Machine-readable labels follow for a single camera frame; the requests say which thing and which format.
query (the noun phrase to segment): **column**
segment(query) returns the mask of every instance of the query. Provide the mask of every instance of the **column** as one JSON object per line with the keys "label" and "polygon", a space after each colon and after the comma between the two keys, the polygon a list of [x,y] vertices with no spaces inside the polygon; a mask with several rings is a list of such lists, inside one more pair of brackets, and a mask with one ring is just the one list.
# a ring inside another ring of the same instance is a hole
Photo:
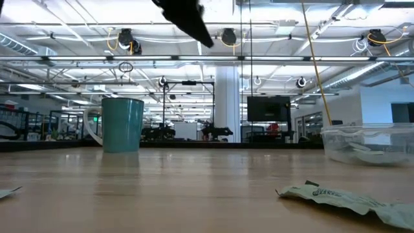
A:
{"label": "column", "polygon": [[240,94],[237,67],[215,68],[215,114],[217,128],[228,127],[233,135],[229,142],[240,142]]}

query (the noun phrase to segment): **wooden table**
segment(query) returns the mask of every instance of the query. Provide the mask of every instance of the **wooden table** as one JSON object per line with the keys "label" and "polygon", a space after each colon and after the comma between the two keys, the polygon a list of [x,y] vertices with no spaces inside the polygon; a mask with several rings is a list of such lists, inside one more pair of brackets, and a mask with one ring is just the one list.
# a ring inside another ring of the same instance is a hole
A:
{"label": "wooden table", "polygon": [[303,184],[414,202],[411,168],[351,166],[318,150],[100,148],[0,153],[1,232],[396,232],[375,217],[278,199]]}

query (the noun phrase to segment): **mug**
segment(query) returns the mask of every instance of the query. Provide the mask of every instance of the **mug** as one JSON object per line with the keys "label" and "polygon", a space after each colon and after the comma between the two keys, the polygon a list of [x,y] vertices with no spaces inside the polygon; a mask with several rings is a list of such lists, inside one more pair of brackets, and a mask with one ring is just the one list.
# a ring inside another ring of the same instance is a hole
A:
{"label": "mug", "polygon": [[[88,114],[102,115],[102,139],[88,123]],[[130,98],[104,98],[102,107],[90,107],[83,112],[83,122],[91,137],[108,153],[136,152],[140,146],[144,102]]]}

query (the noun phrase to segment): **black equipment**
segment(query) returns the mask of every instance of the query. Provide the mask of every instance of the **black equipment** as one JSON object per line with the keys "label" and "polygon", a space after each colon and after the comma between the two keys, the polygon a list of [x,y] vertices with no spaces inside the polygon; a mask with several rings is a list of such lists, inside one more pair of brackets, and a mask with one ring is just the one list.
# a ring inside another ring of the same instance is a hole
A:
{"label": "black equipment", "polygon": [[369,31],[368,44],[372,47],[379,47],[382,45],[381,43],[375,43],[371,40],[375,40],[378,42],[387,42],[387,38],[381,33],[381,29],[371,29]]}
{"label": "black equipment", "polygon": [[141,131],[141,139],[144,141],[173,140],[175,130],[170,127],[144,128]]}
{"label": "black equipment", "polygon": [[234,34],[234,30],[232,28],[225,28],[223,30],[223,34],[221,35],[221,41],[228,46],[235,45],[237,38]]}
{"label": "black equipment", "polygon": [[228,128],[216,128],[212,123],[206,124],[204,129],[201,130],[204,136],[212,134],[212,141],[219,142],[219,136],[230,136],[233,132]]}
{"label": "black equipment", "polygon": [[162,15],[192,38],[211,48],[214,43],[202,20],[204,7],[199,0],[152,0],[162,8]]}
{"label": "black equipment", "polygon": [[121,29],[121,33],[118,36],[118,42],[121,48],[130,51],[132,46],[132,55],[141,55],[142,47],[141,43],[132,36],[132,30],[130,28]]}
{"label": "black equipment", "polygon": [[300,79],[296,80],[296,87],[302,89],[306,86],[306,79],[304,77],[300,77]]}
{"label": "black equipment", "polygon": [[290,122],[290,97],[247,97],[247,120],[250,122]]}

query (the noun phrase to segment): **clear plastic container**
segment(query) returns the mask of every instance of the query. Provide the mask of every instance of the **clear plastic container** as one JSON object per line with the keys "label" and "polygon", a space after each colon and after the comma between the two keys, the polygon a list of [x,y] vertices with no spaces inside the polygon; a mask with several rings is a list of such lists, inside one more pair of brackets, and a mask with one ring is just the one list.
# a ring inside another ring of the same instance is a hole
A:
{"label": "clear plastic container", "polygon": [[414,163],[414,124],[364,124],[322,129],[325,154],[349,164],[408,166]]}

